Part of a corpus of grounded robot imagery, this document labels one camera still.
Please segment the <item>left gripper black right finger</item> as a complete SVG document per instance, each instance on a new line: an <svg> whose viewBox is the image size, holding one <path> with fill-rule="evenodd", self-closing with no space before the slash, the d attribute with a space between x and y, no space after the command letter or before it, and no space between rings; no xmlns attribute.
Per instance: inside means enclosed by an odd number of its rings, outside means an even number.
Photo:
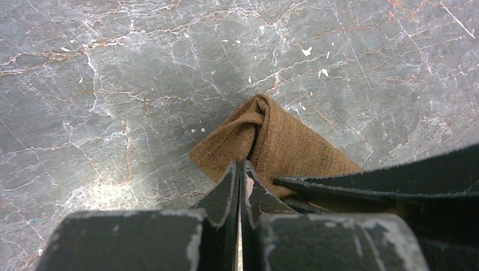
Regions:
<svg viewBox="0 0 479 271"><path fill-rule="evenodd" d="M301 214L240 165L244 270L428 270L412 230L390 214Z"/></svg>

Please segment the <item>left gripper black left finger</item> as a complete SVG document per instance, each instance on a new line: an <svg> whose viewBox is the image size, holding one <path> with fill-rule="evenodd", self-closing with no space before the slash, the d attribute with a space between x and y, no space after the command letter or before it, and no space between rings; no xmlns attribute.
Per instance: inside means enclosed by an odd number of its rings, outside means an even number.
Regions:
<svg viewBox="0 0 479 271"><path fill-rule="evenodd" d="M55 229L38 270L236 270L237 161L187 209L82 211Z"/></svg>

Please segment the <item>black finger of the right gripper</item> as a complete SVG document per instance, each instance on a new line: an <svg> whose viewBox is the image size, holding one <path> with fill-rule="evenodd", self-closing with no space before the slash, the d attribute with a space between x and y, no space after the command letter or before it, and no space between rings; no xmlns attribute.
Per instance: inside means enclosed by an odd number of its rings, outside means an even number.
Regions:
<svg viewBox="0 0 479 271"><path fill-rule="evenodd" d="M478 145L330 177L281 176L317 213L393 213L412 229L431 270L478 269Z"/></svg>

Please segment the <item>brown cloth napkin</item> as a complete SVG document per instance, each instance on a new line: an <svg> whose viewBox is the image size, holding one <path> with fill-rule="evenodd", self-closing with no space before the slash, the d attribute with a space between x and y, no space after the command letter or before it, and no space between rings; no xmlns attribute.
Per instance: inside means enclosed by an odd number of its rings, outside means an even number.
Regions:
<svg viewBox="0 0 479 271"><path fill-rule="evenodd" d="M278 198L293 191L273 184L279 176L336 176L361 167L264 94L239 106L199 142L189 157L215 182L227 165L249 160L259 180Z"/></svg>

